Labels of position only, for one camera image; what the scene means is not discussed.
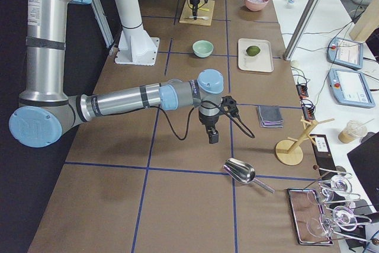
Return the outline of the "white plastic spoon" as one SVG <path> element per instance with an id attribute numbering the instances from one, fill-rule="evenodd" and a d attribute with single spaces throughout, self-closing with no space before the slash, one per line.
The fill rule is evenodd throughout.
<path id="1" fill-rule="evenodd" d="M 190 17 L 186 17 L 185 19 L 193 19 L 193 17 L 190 16 Z M 209 20 L 210 17 L 207 17 L 207 16 L 197 16 L 197 19 L 201 19 L 201 20 Z"/>

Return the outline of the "green bowl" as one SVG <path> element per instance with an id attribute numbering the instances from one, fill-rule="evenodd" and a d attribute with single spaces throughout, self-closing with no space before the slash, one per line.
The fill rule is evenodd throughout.
<path id="1" fill-rule="evenodd" d="M 212 54 L 214 46 L 210 41 L 198 40 L 192 44 L 192 50 L 197 57 L 205 58 Z"/>

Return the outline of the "bamboo cutting board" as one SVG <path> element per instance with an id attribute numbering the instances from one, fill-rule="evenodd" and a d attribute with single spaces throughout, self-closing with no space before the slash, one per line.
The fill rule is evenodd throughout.
<path id="1" fill-rule="evenodd" d="M 207 3 L 205 3 L 204 0 L 200 0 L 197 16 L 195 17 L 192 13 L 192 5 L 190 4 L 190 0 L 186 0 L 179 18 L 179 22 L 182 24 L 211 26 L 214 6 L 214 0 L 208 0 Z"/>

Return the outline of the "grey folded cloth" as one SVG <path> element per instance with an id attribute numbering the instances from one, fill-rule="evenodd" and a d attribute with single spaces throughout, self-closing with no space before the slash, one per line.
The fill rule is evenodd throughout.
<path id="1" fill-rule="evenodd" d="M 259 105 L 257 107 L 259 123 L 263 128 L 280 128 L 283 127 L 283 117 L 280 107 L 277 105 Z"/>

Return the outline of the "metal scoop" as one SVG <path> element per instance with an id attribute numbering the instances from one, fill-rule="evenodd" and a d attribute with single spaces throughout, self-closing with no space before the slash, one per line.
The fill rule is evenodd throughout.
<path id="1" fill-rule="evenodd" d="M 256 176 L 255 169 L 253 166 L 247 162 L 240 161 L 235 158 L 229 158 L 223 165 L 223 169 L 237 182 L 248 185 L 255 183 L 270 193 L 274 194 L 275 190 L 258 180 Z"/>

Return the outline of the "white rabbit tray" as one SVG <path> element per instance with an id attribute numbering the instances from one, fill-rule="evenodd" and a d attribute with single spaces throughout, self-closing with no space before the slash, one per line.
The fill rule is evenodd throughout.
<path id="1" fill-rule="evenodd" d="M 256 46 L 260 49 L 254 56 L 248 55 L 248 48 Z M 271 44 L 268 40 L 239 39 L 238 67 L 243 71 L 271 73 L 274 71 Z"/>

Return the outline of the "green avocado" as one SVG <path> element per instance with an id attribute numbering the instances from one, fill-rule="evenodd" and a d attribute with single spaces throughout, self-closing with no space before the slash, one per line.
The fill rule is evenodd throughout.
<path id="1" fill-rule="evenodd" d="M 250 57 L 257 56 L 261 52 L 259 46 L 249 46 L 246 49 L 246 54 Z"/>

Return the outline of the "white pillar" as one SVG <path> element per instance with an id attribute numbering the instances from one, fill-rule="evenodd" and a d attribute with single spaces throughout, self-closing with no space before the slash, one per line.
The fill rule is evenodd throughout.
<path id="1" fill-rule="evenodd" d="M 115 0 L 122 33 L 115 62 L 118 64 L 155 64 L 160 40 L 144 29 L 138 0 Z"/>

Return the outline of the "wooden paper towel stand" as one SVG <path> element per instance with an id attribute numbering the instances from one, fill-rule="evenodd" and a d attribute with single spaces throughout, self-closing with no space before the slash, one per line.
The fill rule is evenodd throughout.
<path id="1" fill-rule="evenodd" d="M 285 165 L 298 165 L 303 160 L 303 151 L 300 145 L 305 140 L 309 140 L 313 145 L 316 145 L 315 136 L 312 136 L 310 133 L 317 125 L 334 121 L 334 119 L 308 121 L 302 116 L 300 121 L 302 122 L 304 129 L 302 134 L 297 139 L 287 137 L 287 139 L 279 141 L 275 146 L 275 155 L 277 159 Z"/>

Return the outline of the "black label box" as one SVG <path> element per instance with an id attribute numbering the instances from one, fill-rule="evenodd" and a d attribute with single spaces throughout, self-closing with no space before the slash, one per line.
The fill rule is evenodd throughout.
<path id="1" fill-rule="evenodd" d="M 311 134 L 314 136 L 315 145 L 312 145 L 317 165 L 324 169 L 335 170 L 332 153 L 325 134 Z"/>

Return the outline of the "lower teach pendant tablet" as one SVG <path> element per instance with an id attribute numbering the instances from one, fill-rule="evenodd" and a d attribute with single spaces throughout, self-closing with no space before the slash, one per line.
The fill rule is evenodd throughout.
<path id="1" fill-rule="evenodd" d="M 375 107 L 375 101 L 362 72 L 332 68 L 328 73 L 328 81 L 339 104 L 361 108 Z"/>

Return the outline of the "teach pendant tablet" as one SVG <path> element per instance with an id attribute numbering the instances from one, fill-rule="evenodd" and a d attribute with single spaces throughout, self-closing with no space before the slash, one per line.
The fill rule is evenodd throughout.
<path id="1" fill-rule="evenodd" d="M 328 81 L 339 104 L 361 108 L 375 107 L 375 101 L 362 72 L 332 68 L 328 73 Z"/>
<path id="2" fill-rule="evenodd" d="M 363 67 L 363 44 L 357 41 L 334 37 L 327 49 L 327 60 L 355 70 Z"/>

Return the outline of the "iced coffee cup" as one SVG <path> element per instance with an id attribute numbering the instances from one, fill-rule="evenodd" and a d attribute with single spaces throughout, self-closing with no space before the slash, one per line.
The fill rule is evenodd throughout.
<path id="1" fill-rule="evenodd" d="M 342 143 L 350 143 L 356 139 L 365 137 L 368 134 L 366 125 L 373 120 L 374 118 L 365 123 L 357 120 L 348 121 L 345 128 L 338 134 L 338 139 Z"/>

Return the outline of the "upper teach pendant tablet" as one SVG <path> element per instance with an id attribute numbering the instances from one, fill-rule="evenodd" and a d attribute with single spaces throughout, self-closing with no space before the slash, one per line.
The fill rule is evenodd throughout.
<path id="1" fill-rule="evenodd" d="M 357 41 L 334 37 L 327 49 L 327 60 L 355 70 L 363 67 L 363 44 Z"/>

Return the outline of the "wine glass rack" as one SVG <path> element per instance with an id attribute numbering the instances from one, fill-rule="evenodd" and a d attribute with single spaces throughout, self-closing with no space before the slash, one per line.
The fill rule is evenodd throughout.
<path id="1" fill-rule="evenodd" d="M 297 243 L 305 246 L 331 246 L 335 240 L 353 239 L 378 248 L 378 234 L 363 238 L 353 234 L 360 226 L 372 224 L 368 216 L 348 207 L 360 199 L 352 192 L 352 174 L 341 166 L 334 170 L 314 166 L 323 174 L 304 188 L 289 188 L 287 197 Z"/>

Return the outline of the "aluminium frame post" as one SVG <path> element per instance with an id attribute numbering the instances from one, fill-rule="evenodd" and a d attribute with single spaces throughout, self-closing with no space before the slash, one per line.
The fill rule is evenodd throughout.
<path id="1" fill-rule="evenodd" d="M 304 8 L 304 11 L 298 21 L 298 24 L 296 26 L 296 29 L 294 30 L 294 33 L 290 39 L 290 42 L 283 54 L 284 60 L 291 60 L 298 44 L 300 43 L 300 40 L 310 22 L 310 19 L 318 6 L 320 0 L 308 0 L 307 4 Z"/>

